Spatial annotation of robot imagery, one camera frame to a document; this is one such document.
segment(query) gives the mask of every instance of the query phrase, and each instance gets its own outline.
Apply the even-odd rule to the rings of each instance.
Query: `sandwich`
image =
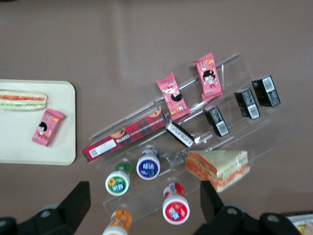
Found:
[[[249,171],[246,151],[203,150],[189,151],[185,169],[202,181],[210,181],[217,192],[222,192]]]
[[[45,94],[0,90],[0,109],[44,109],[47,105],[47,99],[48,97]]]

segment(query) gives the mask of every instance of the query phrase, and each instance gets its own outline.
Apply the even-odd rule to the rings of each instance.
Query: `pink candy packet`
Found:
[[[194,65],[197,67],[203,87],[203,102],[207,102],[213,97],[221,95],[223,92],[217,75],[213,54],[211,53],[200,58],[198,61],[194,62]]]
[[[32,140],[48,147],[63,118],[63,114],[46,109]]]
[[[172,120],[190,113],[190,109],[182,98],[173,73],[163,80],[156,80],[156,83],[162,91],[166,105],[170,110]]]

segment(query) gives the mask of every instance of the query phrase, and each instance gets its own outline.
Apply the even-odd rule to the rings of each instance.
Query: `cartoon girl illustration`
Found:
[[[39,131],[37,135],[39,138],[44,137],[44,132],[47,130],[47,128],[48,128],[47,124],[45,124],[44,122],[39,123],[39,125],[37,127],[37,130]]]
[[[180,93],[179,90],[176,90],[176,91],[174,91],[174,93],[171,95],[171,98],[172,98],[173,101],[178,102],[178,101],[182,100],[182,94]]]
[[[204,84],[209,84],[210,88],[215,87],[218,84],[218,80],[215,77],[215,73],[212,70],[207,70],[203,73]]]

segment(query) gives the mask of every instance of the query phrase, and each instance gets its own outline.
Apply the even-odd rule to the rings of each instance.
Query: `clear acrylic rack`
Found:
[[[223,95],[208,102],[202,102],[202,87],[198,78],[180,87],[187,105],[191,107],[191,112],[175,120],[175,123],[194,136],[196,141],[189,149],[163,128],[142,138],[141,141],[127,145],[98,160],[96,170],[103,179],[105,190],[105,179],[118,163],[128,162],[135,168],[141,152],[150,146],[153,146],[160,155],[161,171],[158,177],[145,181],[135,172],[131,176],[130,188],[126,194],[119,197],[108,194],[103,205],[109,215],[117,209],[127,209],[136,222],[160,210],[163,203],[163,189],[171,181],[182,183],[188,199],[188,194],[197,190],[200,185],[199,180],[184,169],[184,158],[188,150],[246,150],[251,165],[256,158],[304,132],[294,105],[282,103],[274,108],[258,105],[260,118],[251,120],[242,116],[234,92],[250,88],[254,96],[255,93],[251,83],[252,74],[240,54],[235,54],[217,64],[217,70]],[[218,137],[213,132],[203,114],[203,110],[209,106],[217,106],[220,109],[229,128],[228,135]],[[163,98],[151,102],[90,139],[96,141],[102,136],[108,136],[159,109],[164,113],[168,110]]]

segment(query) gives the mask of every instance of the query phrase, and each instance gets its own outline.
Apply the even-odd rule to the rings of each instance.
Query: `tabletop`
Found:
[[[309,0],[0,2],[0,79],[67,81],[76,91],[74,162],[0,164],[0,217],[23,222],[89,181],[91,208],[76,234],[102,234],[110,221],[107,193],[98,161],[88,164],[81,153],[89,137],[160,97],[157,79],[173,72],[183,83],[197,76],[193,61],[238,52],[253,77],[272,75],[282,103],[295,104],[307,131],[258,158],[219,195],[255,218],[312,210],[312,12]],[[199,190],[188,201],[184,224],[170,225],[157,211],[130,234],[192,234],[205,222]]]

